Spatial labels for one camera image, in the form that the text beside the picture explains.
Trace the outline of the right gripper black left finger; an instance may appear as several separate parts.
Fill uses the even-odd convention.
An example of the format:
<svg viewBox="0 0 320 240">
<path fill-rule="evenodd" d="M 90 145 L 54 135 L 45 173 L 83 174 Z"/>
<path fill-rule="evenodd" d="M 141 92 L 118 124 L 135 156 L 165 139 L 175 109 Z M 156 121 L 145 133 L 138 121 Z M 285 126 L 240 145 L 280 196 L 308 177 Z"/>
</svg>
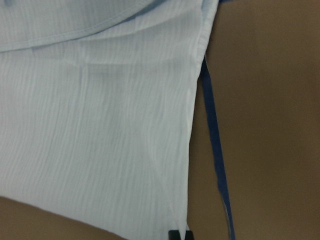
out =
<svg viewBox="0 0 320 240">
<path fill-rule="evenodd" d="M 169 230 L 168 231 L 169 240 L 181 240 L 181 235 L 178 230 Z"/>
</svg>

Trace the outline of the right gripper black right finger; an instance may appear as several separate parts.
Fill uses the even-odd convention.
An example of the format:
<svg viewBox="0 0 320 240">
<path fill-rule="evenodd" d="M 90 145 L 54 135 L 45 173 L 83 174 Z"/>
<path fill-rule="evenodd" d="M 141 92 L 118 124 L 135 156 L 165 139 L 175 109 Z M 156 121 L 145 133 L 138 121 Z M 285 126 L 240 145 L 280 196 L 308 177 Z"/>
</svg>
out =
<svg viewBox="0 0 320 240">
<path fill-rule="evenodd" d="M 194 235 L 191 230 L 185 231 L 184 240 L 194 240 Z"/>
</svg>

